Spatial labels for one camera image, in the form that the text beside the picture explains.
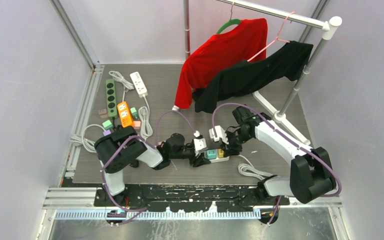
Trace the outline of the yellow plug adapter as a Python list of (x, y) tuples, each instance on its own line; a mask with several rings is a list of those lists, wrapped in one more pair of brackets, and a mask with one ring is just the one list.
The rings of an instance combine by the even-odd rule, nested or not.
[(223, 158), (225, 158), (224, 153), (225, 153), (225, 152), (224, 152), (221, 148), (219, 148), (219, 149), (217, 150), (217, 158), (218, 158), (218, 159), (223, 159)]

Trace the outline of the white power strip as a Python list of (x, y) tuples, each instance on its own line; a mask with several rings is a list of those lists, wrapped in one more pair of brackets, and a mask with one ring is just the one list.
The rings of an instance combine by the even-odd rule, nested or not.
[(215, 157), (215, 158), (210, 158), (210, 157), (207, 157), (207, 159), (211, 162), (211, 163), (219, 163), (219, 162), (225, 162), (225, 161), (228, 161), (230, 159), (229, 156), (227, 157)]

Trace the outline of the pink plug adapter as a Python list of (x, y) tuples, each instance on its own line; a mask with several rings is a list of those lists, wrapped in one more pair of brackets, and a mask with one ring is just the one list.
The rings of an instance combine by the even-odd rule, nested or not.
[(140, 130), (141, 129), (141, 126), (142, 126), (142, 122), (140, 120), (135, 120), (133, 121), (133, 127), (134, 129), (136, 130)]
[(98, 115), (101, 119), (107, 119), (109, 117), (107, 109), (98, 110)]

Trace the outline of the orange power strip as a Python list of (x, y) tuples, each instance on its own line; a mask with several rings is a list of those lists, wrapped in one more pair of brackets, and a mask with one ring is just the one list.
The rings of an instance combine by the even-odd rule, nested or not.
[(133, 115), (126, 101), (122, 101), (117, 105), (117, 111), (123, 128), (135, 126)]

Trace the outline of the purple power strip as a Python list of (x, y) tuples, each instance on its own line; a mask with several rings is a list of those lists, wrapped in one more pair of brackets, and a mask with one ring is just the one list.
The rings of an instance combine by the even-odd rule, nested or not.
[(108, 135), (110, 135), (112, 133), (112, 131), (110, 130), (110, 129), (108, 129), (108, 130), (105, 130), (104, 132), (103, 132), (103, 135), (104, 136), (108, 136)]

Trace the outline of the teal green plug adapter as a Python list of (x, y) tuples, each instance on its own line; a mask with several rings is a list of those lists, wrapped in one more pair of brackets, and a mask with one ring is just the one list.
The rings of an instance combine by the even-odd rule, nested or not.
[(102, 126), (103, 128), (107, 131), (107, 130), (111, 130), (114, 128), (114, 124), (112, 123), (111, 120), (106, 120), (102, 123)]

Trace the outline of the white strip with USB ports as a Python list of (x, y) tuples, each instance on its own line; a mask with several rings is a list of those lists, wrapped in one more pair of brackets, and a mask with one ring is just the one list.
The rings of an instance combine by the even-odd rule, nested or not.
[(144, 81), (138, 71), (131, 73), (130, 78), (140, 98), (144, 98), (148, 95), (148, 90), (144, 84)]

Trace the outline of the green power strip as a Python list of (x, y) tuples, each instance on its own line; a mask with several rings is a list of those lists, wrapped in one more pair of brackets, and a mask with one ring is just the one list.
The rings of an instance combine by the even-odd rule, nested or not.
[(117, 94), (114, 79), (107, 79), (105, 81), (105, 93), (106, 93), (106, 108), (109, 118), (117, 118)]

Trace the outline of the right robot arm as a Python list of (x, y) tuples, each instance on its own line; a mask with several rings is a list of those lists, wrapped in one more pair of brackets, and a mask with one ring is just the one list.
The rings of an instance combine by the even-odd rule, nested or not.
[(234, 131), (226, 131), (222, 149), (227, 156), (236, 156), (243, 144), (256, 139), (271, 147), (290, 166), (290, 175), (281, 177), (267, 173), (257, 183), (257, 198), (263, 205), (271, 205), (278, 196), (294, 197), (307, 204), (329, 192), (340, 190), (328, 152), (312, 148), (291, 137), (263, 114), (256, 114), (244, 106), (232, 111), (237, 122)]

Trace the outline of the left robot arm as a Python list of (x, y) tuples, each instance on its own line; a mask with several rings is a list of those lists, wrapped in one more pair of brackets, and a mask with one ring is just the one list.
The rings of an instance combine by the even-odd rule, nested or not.
[(210, 164), (205, 151), (205, 138), (196, 131), (195, 138), (185, 142), (180, 133), (173, 133), (167, 140), (153, 146), (139, 136), (132, 126), (116, 129), (101, 137), (94, 144), (101, 164), (101, 176), (106, 190), (106, 200), (113, 206), (121, 206), (126, 200), (123, 169), (136, 168), (139, 162), (154, 170), (168, 167), (171, 160), (189, 160), (194, 167)]

